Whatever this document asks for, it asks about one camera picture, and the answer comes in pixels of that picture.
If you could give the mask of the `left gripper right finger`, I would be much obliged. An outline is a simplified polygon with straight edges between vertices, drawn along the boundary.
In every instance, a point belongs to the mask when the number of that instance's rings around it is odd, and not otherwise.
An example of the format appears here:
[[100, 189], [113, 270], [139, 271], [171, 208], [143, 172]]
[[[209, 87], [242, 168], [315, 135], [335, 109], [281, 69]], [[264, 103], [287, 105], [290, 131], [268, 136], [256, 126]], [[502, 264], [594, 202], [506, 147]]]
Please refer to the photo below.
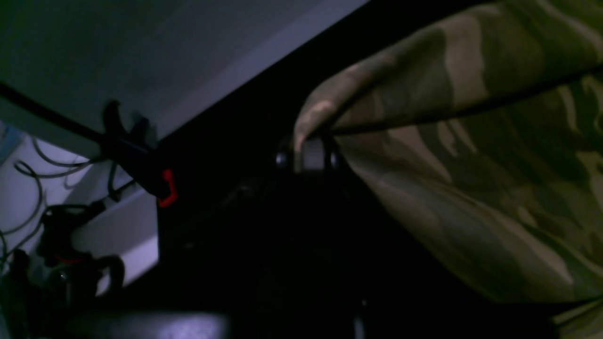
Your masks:
[[338, 171], [341, 167], [341, 156], [331, 139], [314, 137], [302, 144], [301, 164], [303, 172]]

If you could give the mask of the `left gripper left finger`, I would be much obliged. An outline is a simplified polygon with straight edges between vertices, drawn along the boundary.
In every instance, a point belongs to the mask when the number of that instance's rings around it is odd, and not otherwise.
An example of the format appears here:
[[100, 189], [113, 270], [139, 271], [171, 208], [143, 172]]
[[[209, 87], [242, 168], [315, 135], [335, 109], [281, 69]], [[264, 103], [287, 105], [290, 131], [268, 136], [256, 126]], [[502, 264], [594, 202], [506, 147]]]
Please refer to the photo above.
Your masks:
[[302, 142], [298, 139], [282, 139], [277, 148], [276, 167], [279, 170], [302, 173]]

